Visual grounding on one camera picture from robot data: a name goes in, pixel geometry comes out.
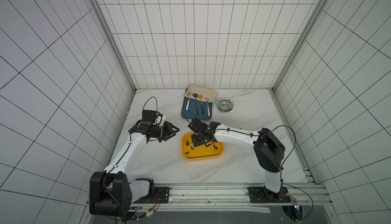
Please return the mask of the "yellow plastic storage box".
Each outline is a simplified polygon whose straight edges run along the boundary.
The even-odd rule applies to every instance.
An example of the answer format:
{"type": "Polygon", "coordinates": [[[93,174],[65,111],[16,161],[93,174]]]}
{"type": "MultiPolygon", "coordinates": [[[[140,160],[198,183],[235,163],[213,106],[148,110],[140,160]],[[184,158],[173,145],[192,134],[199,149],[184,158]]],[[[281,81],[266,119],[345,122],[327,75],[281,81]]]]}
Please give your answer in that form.
{"type": "Polygon", "coordinates": [[[188,161],[199,161],[199,160],[207,160],[207,159],[214,159],[219,158],[223,155],[225,151],[224,144],[222,142],[215,142],[215,144],[206,147],[205,145],[194,147],[193,143],[191,141],[191,136],[193,133],[185,134],[182,137],[181,140],[181,150],[182,150],[182,156],[184,159],[188,161]]]}

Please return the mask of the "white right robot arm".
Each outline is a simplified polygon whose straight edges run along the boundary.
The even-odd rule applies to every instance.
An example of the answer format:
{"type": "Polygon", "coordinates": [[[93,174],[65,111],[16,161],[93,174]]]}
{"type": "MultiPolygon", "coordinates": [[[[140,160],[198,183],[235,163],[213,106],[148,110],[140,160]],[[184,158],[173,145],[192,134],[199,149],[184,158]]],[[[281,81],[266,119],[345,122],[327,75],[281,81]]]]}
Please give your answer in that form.
{"type": "Polygon", "coordinates": [[[248,131],[219,122],[206,124],[196,118],[189,123],[188,128],[194,132],[192,138],[195,139],[195,147],[223,142],[253,148],[259,165],[265,171],[265,188],[269,192],[280,193],[285,146],[271,130],[262,128],[260,131],[248,131]]]}

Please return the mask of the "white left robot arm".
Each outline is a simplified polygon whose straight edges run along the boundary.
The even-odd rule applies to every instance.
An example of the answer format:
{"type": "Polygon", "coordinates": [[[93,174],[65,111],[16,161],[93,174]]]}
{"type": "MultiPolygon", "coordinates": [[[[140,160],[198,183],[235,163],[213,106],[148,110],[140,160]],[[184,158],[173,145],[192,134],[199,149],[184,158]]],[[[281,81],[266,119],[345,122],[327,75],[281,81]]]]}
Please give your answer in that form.
{"type": "Polygon", "coordinates": [[[138,178],[129,182],[126,172],[150,139],[167,141],[179,131],[170,122],[153,125],[151,122],[138,121],[131,127],[124,147],[112,163],[102,172],[95,172],[90,179],[90,214],[128,218],[131,204],[140,199],[154,200],[153,179],[138,178]]]}

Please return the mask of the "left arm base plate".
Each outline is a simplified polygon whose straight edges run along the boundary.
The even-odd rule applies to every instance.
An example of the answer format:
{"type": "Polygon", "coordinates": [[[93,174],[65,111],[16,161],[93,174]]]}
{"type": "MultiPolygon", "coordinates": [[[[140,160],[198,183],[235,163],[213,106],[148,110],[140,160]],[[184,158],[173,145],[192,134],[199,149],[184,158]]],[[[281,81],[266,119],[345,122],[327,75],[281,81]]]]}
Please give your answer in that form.
{"type": "Polygon", "coordinates": [[[138,178],[129,184],[132,193],[132,203],[153,204],[169,202],[170,188],[156,187],[151,178],[138,178]]]}

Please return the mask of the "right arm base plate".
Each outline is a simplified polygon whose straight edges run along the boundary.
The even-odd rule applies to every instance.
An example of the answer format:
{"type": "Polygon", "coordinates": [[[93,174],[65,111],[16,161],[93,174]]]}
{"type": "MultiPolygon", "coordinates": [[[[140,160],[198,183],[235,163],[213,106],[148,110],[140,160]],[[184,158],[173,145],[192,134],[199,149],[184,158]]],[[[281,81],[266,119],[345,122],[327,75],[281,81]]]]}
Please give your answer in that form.
{"type": "Polygon", "coordinates": [[[279,193],[274,193],[265,187],[248,187],[248,196],[254,204],[288,204],[291,197],[286,187],[281,187],[279,193]]]}

